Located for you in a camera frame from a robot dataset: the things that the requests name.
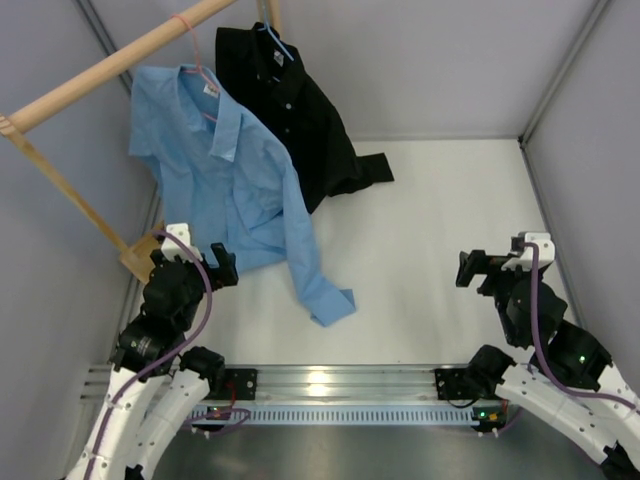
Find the light blue shirt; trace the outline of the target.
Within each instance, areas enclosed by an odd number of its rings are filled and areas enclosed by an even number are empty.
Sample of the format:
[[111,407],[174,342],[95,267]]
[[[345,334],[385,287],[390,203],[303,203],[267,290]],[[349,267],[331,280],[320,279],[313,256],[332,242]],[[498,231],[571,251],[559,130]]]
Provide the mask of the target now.
[[210,69],[136,70],[129,153],[156,178],[165,221],[188,224],[198,248],[224,244],[241,273],[286,263],[298,301],[322,326],[355,312],[352,292],[322,271],[285,146]]

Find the pink wire hanger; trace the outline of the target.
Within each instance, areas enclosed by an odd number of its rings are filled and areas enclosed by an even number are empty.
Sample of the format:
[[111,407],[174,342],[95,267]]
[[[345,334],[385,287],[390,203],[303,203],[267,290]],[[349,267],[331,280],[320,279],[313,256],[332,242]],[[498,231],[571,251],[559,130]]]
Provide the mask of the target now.
[[217,115],[219,113],[218,108],[220,105],[217,105],[217,110],[215,112],[211,111],[211,102],[213,100],[220,100],[221,88],[214,81],[212,75],[208,73],[208,71],[204,68],[198,44],[198,37],[194,30],[194,27],[191,23],[181,14],[172,14],[171,19],[177,19],[181,22],[181,24],[185,27],[186,31],[191,35],[193,53],[194,53],[194,64],[191,67],[184,68],[183,71],[185,74],[189,74],[191,76],[198,77],[201,80],[201,90],[197,95],[197,99],[195,100],[196,105],[200,109],[200,114],[210,122],[217,123],[218,118]]

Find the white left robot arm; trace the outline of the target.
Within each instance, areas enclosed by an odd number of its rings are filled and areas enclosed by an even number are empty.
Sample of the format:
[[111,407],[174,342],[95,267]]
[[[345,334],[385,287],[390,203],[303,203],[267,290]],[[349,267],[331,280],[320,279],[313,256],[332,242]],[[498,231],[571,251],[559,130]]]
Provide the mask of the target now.
[[221,243],[211,251],[214,266],[167,236],[152,252],[139,314],[119,335],[100,412],[68,478],[153,478],[188,413],[225,390],[223,356],[193,343],[198,308],[210,311],[214,291],[238,282],[234,254]]

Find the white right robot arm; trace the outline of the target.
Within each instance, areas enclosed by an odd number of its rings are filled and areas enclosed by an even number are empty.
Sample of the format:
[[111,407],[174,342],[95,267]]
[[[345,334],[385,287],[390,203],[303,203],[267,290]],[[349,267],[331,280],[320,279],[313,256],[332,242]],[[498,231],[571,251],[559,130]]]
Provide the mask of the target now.
[[567,303],[543,281],[554,259],[549,241],[527,241],[504,256],[460,254],[457,286],[483,276],[477,291],[493,299],[507,343],[534,350],[522,364],[484,345],[467,364],[463,382],[476,399],[506,400],[552,426],[606,478],[636,479],[639,396],[596,337],[565,320]]

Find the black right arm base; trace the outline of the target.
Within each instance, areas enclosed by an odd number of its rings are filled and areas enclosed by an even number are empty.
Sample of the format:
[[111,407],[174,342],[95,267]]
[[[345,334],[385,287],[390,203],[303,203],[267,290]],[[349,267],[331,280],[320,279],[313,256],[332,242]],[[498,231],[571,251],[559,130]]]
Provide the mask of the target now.
[[467,408],[480,400],[498,400],[494,394],[482,393],[465,376],[465,368],[436,368],[434,370],[437,398],[456,408]]

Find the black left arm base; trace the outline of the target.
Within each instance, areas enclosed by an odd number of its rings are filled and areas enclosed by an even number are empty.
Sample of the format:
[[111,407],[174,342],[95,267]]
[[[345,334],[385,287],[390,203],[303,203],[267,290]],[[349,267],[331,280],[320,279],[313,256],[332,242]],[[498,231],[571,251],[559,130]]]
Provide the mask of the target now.
[[221,383],[206,399],[215,401],[254,401],[258,386],[258,370],[226,368]]

